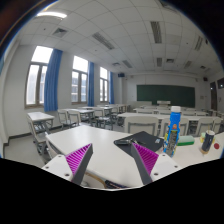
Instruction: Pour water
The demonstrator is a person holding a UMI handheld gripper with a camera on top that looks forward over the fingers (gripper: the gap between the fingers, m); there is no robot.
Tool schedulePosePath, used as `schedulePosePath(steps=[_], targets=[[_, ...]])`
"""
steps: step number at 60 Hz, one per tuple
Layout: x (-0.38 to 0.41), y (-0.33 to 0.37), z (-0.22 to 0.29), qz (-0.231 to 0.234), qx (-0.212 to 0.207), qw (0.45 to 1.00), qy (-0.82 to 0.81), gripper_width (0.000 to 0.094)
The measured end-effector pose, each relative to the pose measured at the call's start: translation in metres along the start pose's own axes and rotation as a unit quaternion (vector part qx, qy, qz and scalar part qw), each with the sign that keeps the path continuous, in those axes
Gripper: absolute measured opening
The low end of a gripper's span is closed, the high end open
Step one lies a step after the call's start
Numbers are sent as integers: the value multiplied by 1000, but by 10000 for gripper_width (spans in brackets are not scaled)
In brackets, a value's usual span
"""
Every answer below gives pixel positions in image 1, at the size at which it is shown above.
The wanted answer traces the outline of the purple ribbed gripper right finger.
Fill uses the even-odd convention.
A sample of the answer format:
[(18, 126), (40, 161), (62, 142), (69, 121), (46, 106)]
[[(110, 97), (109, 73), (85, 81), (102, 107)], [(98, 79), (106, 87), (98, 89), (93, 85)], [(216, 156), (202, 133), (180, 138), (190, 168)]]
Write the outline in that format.
[(137, 165), (142, 183), (144, 185), (151, 183), (152, 178), (150, 175), (159, 155), (136, 143), (131, 146), (131, 154)]

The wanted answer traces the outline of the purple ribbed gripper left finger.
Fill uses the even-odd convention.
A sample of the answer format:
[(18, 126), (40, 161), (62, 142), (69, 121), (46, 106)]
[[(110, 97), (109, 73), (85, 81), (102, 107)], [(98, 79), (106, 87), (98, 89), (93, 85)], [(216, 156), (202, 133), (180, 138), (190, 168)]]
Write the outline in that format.
[(80, 185), (85, 174), (89, 160), (93, 154), (92, 144), (87, 144), (65, 156), (72, 171), (72, 182)]

